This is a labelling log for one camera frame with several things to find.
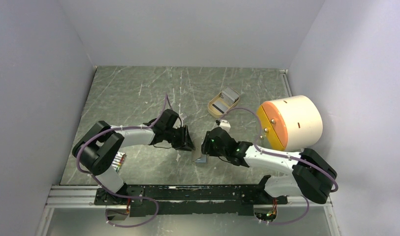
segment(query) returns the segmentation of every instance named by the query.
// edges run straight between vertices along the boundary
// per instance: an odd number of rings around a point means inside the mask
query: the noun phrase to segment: white connector
[[[226,130],[226,132],[228,133],[230,130],[230,124],[227,120],[222,119],[220,121],[220,124],[218,125],[219,127],[221,127],[222,129]]]

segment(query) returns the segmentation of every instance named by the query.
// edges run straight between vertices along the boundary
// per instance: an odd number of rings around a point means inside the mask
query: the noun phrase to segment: gray wall
[[[400,0],[326,0],[289,70],[338,171],[344,236],[400,235]]]
[[[287,68],[324,0],[60,0],[96,65]]]
[[[0,236],[34,235],[92,74],[56,0],[0,0]]]

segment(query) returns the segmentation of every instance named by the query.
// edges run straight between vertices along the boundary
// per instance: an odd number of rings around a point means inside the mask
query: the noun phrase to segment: small gray box
[[[239,94],[232,88],[227,87],[221,92],[220,98],[222,98],[227,105],[232,106],[239,99]]]

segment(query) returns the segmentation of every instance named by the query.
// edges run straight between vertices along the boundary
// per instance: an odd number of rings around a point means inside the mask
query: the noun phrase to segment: orange panel
[[[288,132],[281,113],[279,113],[277,107],[270,101],[262,103],[262,108],[264,109],[265,114],[267,115],[269,120],[275,120],[275,124],[271,125],[274,128],[274,131],[277,134],[279,141],[281,141],[281,144],[286,147],[288,143]]]

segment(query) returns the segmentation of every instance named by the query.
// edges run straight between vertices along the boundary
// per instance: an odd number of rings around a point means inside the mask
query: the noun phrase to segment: marble surface
[[[139,125],[160,112],[168,93],[173,109],[187,115],[185,124],[192,139],[204,137],[215,125],[207,103],[222,89],[241,94],[239,107],[254,111],[267,100],[287,97],[277,69],[216,67],[100,66],[82,112],[74,144],[98,120],[110,125]],[[254,140],[258,121],[252,114],[234,111],[227,116],[230,135],[237,141]],[[235,184],[258,183],[263,168],[237,167],[210,157],[205,164],[192,162],[191,153],[152,146],[121,149],[127,154],[119,174],[128,184]],[[76,169],[70,155],[61,184],[93,185]]]

